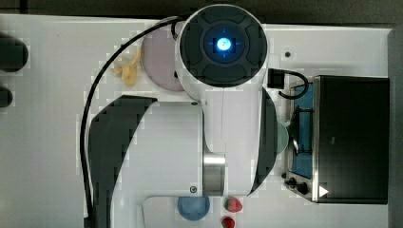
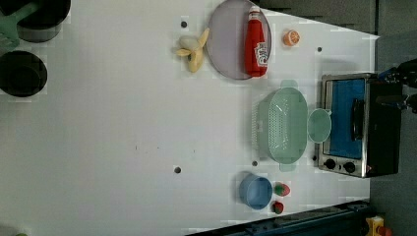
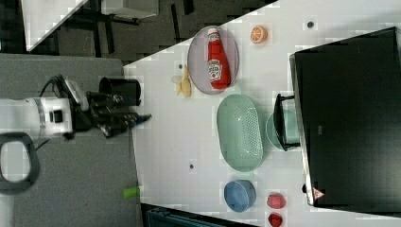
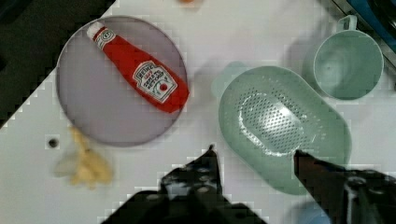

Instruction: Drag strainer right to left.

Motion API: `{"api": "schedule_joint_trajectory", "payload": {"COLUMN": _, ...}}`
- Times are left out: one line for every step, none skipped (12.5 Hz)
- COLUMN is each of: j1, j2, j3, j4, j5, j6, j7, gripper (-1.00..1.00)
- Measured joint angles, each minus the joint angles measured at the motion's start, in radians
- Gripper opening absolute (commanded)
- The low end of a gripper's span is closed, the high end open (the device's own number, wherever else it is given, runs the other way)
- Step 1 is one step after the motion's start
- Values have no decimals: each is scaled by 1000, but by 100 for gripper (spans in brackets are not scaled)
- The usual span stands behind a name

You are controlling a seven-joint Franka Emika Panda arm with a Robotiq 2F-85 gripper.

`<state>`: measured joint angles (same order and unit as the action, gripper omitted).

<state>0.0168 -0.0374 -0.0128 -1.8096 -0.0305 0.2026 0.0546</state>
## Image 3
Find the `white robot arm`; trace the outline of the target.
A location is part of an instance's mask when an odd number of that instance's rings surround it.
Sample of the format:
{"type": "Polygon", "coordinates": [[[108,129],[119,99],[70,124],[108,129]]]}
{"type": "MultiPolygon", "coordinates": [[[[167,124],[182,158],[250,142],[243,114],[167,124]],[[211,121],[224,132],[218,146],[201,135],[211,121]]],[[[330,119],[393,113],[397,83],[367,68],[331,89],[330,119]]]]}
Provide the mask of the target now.
{"type": "Polygon", "coordinates": [[[1,101],[1,227],[92,226],[138,184],[127,113],[70,99],[1,101]]]}

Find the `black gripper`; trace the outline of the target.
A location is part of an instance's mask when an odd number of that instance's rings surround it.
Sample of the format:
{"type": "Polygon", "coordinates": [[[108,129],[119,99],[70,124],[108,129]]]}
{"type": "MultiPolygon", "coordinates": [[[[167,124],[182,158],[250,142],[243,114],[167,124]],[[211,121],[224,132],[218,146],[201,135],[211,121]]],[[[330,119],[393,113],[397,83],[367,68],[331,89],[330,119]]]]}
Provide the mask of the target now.
{"type": "Polygon", "coordinates": [[[152,118],[151,114],[130,113],[131,99],[120,95],[87,92],[89,109],[73,109],[73,132],[100,129],[106,138],[125,132],[152,118]]]}

